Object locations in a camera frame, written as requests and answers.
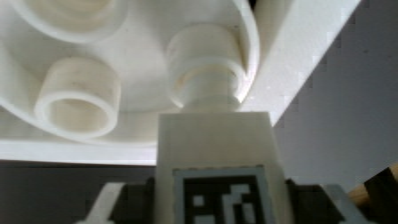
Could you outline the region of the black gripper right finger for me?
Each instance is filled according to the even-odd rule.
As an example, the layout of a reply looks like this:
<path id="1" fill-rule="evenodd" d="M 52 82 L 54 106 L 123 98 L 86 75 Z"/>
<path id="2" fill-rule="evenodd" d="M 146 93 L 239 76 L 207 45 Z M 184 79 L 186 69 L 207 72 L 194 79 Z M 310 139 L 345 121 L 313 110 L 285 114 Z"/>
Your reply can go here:
<path id="1" fill-rule="evenodd" d="M 377 224 L 365 217 L 337 184 L 287 181 L 296 224 Z"/>

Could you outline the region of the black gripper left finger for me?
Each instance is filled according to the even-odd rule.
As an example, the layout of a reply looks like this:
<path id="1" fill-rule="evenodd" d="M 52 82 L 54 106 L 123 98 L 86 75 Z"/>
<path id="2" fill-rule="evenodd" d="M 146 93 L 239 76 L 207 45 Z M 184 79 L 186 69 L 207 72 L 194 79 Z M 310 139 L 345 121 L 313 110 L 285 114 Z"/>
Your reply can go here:
<path id="1" fill-rule="evenodd" d="M 86 218 L 74 224 L 154 224 L 155 179 L 104 185 Z"/>

